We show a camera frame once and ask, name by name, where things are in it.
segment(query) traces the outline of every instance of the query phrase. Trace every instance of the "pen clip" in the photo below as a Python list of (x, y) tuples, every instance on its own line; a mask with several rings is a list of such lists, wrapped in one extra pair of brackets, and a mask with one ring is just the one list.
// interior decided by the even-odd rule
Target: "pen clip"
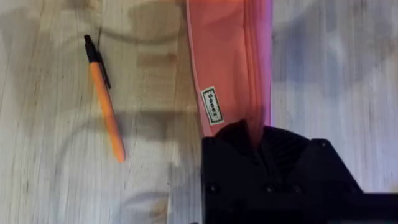
[(99, 64), (101, 64), (102, 77), (104, 79), (106, 87), (111, 89), (111, 82), (109, 81), (108, 74), (106, 73), (106, 68), (104, 64), (104, 60), (102, 58), (101, 52), (97, 51), (97, 59), (99, 60)]

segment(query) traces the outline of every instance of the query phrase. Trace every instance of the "wooden surface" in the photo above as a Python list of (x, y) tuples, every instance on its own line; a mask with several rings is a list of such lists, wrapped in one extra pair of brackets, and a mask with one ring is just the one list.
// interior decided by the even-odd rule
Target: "wooden surface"
[[(398, 2), (274, 4), (274, 124), (328, 138), (364, 190), (397, 190)], [(1, 223), (201, 223), (183, 5), (0, 6)], [(123, 164), (87, 74), (86, 33), (101, 37)]]

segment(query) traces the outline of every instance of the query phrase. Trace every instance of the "pen tip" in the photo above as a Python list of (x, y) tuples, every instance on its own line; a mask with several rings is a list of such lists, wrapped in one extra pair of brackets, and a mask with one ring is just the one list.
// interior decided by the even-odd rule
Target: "pen tip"
[(87, 44), (87, 43), (92, 43), (92, 42), (93, 42), (93, 41), (91, 40), (90, 35), (88, 35), (88, 34), (85, 35), (85, 42), (86, 42), (86, 44)]

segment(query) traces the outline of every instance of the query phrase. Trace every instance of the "fabric label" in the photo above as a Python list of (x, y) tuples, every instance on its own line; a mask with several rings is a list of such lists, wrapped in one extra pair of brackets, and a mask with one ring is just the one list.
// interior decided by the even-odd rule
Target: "fabric label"
[(220, 106), (218, 104), (215, 88), (210, 87), (201, 91), (201, 97), (203, 98), (203, 102), (206, 107), (210, 125), (221, 124), (224, 122), (223, 115), (221, 114)]

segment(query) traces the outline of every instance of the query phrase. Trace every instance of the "pen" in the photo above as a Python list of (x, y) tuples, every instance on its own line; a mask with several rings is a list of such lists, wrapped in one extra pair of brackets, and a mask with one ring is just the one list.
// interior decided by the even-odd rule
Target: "pen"
[(111, 138), (114, 155), (119, 162), (124, 162), (125, 152), (123, 141), (119, 133), (118, 124), (112, 107), (112, 101), (108, 93), (108, 88), (111, 88), (111, 85), (106, 74), (101, 53), (96, 50), (89, 35), (85, 35), (85, 49), (90, 63), (89, 68), (91, 77), (93, 78), (98, 99), (101, 103), (105, 125)]

